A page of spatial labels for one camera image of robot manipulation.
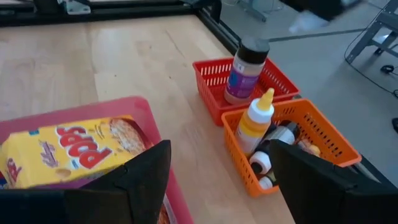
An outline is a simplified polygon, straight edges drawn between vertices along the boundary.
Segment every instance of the pops logo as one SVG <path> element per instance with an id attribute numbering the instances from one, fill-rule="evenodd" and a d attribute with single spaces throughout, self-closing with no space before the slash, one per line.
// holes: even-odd
<path id="1" fill-rule="evenodd" d="M 108 147 L 98 149 L 98 144 L 93 137 L 87 135 L 85 128 L 57 127 L 56 132 L 59 136 L 59 144 L 67 150 L 68 155 L 78 158 L 79 163 L 87 169 L 92 169 L 112 153 Z"/>

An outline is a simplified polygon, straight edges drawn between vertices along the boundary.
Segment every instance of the yellow cereal box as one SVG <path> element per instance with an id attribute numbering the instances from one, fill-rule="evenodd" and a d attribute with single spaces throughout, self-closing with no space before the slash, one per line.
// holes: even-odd
<path id="1" fill-rule="evenodd" d="M 131 116 L 12 133 L 0 149 L 9 188 L 95 179 L 151 147 Z"/>

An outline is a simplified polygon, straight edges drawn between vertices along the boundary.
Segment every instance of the small bottle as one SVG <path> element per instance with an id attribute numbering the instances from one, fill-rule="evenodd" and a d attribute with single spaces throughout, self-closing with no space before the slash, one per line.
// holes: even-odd
<path id="1" fill-rule="evenodd" d="M 261 141 L 263 141 L 268 134 L 272 133 L 273 131 L 275 131 L 278 128 L 278 126 L 276 126 L 276 124 L 274 122 L 271 121 L 271 123 L 269 124 L 269 127 L 265 133 L 265 135 L 262 137 Z"/>
<path id="2" fill-rule="evenodd" d="M 318 146 L 311 144 L 310 141 L 307 139 L 303 139 L 297 143 L 297 145 L 304 151 L 306 151 L 309 154 L 312 154 L 314 156 L 319 157 L 321 154 L 321 151 L 319 150 Z"/>
<path id="3" fill-rule="evenodd" d="M 248 157 L 271 124 L 271 117 L 274 114 L 273 99 L 274 89 L 269 88 L 261 98 L 251 102 L 239 121 L 236 138 L 243 153 Z"/>
<path id="4" fill-rule="evenodd" d="M 263 190 L 268 190 L 272 188 L 273 186 L 276 186 L 277 180 L 275 178 L 274 171 L 270 171 L 265 177 L 262 177 L 259 180 L 260 186 Z"/>
<path id="5" fill-rule="evenodd" d="M 287 144 L 293 144 L 300 136 L 300 128 L 292 121 L 282 121 L 279 126 L 268 134 L 256 148 L 256 152 L 250 157 L 249 163 L 255 174 L 266 174 L 271 169 L 269 159 L 269 143 L 271 140 L 280 140 Z"/>
<path id="6" fill-rule="evenodd" d="M 243 37 L 234 56 L 224 98 L 228 103 L 240 104 L 249 101 L 269 52 L 268 40 Z"/>

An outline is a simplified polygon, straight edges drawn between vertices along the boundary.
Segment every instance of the wooden tabletop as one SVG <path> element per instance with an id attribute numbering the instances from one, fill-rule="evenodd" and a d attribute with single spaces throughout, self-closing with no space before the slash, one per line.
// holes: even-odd
<path id="1" fill-rule="evenodd" d="M 0 29 L 0 120 L 141 95 L 195 223 L 293 223 L 280 192 L 247 195 L 192 62 L 230 57 L 195 16 Z"/>

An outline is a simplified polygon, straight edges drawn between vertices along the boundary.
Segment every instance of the red basket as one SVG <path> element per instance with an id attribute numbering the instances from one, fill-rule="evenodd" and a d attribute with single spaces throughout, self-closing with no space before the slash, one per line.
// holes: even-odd
<path id="1" fill-rule="evenodd" d="M 222 126 L 221 115 L 224 112 L 247 108 L 252 99 L 260 97 L 268 88 L 275 89 L 274 102 L 291 100 L 300 93 L 274 63 L 267 58 L 259 81 L 247 103 L 231 105 L 224 99 L 226 82 L 231 71 L 233 58 L 194 62 L 198 91 L 205 102 L 216 125 Z"/>

